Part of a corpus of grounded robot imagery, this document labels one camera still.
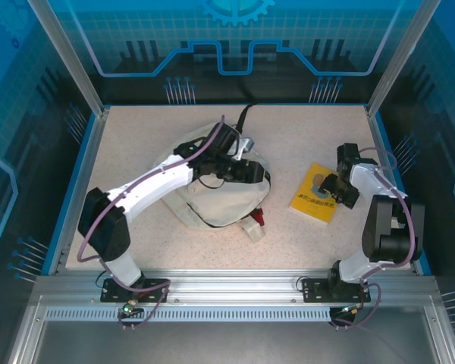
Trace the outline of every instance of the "speckled tabletop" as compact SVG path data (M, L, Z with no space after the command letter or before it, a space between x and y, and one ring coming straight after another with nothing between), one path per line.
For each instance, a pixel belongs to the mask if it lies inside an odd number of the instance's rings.
M185 133L218 121L236 124L242 105L111 107L88 190L110 190L150 169L166 146ZM362 106L257 105L243 134L270 163L271 191L262 203L266 236L253 243L241 227L195 231L158 201L130 225L133 257L141 268L328 268L361 245L369 202L353 210L339 206L325 225L291 209L293 195L313 162L335 169L336 148L345 142L374 146ZM375 152L368 157L378 160ZM76 260L76 232L68 269L98 269ZM86 254L93 253L88 247Z

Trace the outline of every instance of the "book cover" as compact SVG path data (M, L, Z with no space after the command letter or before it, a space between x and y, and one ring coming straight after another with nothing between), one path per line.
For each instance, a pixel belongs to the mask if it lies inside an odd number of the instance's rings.
M320 193L319 187L331 173L337 174L322 165L311 165L290 206L328 224L334 216L337 203L329 193Z

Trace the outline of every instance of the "metal slot strip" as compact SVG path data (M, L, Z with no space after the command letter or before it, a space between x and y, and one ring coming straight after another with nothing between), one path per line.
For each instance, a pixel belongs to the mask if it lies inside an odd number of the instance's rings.
M127 318L142 321L152 307ZM118 307L49 307L46 321L116 322ZM153 322L329 322L328 307L161 307Z

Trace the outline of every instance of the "metal bracket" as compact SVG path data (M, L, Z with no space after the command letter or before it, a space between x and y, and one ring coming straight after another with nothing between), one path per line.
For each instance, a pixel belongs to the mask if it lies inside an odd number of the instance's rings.
M167 282L168 279L146 279L143 281L143 288L153 287L157 284L162 284ZM157 303L160 300L163 290L153 290L148 292L144 296L137 298L139 303ZM162 302L167 302L167 294L163 298ZM120 287L112 278L105 279L103 282L103 289L99 300L103 303L125 303L128 300L132 300L133 292L125 290Z
M371 302L369 290L364 292L360 284L345 284L344 294L335 297L328 287L328 279L307 278L302 280L304 303L360 303Z

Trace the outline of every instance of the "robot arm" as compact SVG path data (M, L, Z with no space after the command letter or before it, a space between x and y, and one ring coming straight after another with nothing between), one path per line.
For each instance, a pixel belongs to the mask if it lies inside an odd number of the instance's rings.
M418 259L422 253L424 206L410 203L408 196L384 177L373 159L361 158L356 144L346 143L337 148L337 172L338 175L325 178L321 192L328 191L337 203L350 209L360 194L371 201L371 205L362 233L362 247L334 265L329 273L332 284L359 284L372 272L407 258L410 253L408 221L395 193L403 197L411 211L416 247L410 261Z
M255 184L263 180L265 169L258 162L241 158L243 152L251 150L253 141L241 138L236 129L226 124L222 124L204 152L192 158L207 143L206 140L211 139L217 127L199 146L197 143L201 140L180 144L159 166L130 183L106 193L99 188L87 193L78 225L84 237L99 214L124 195L102 218L89 239L89 244L122 284L128 287L143 285L143 274L130 254L128 226L144 209L171 191L207 174L216 174L227 182Z

